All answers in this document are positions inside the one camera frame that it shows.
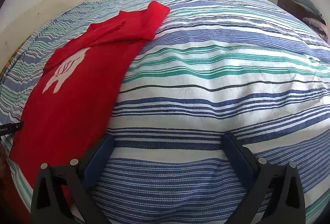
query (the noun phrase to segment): bed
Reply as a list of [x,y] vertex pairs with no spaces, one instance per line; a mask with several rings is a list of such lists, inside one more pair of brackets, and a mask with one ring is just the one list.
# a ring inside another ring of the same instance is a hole
[[[37,29],[1,81],[0,123],[19,121],[54,50],[151,1],[81,3]],[[98,206],[113,223],[224,223],[246,193],[221,148],[230,130],[256,156],[297,164],[313,223],[330,199],[330,47],[266,0],[156,1],[171,11],[122,83]],[[29,209],[32,188],[7,161]]]

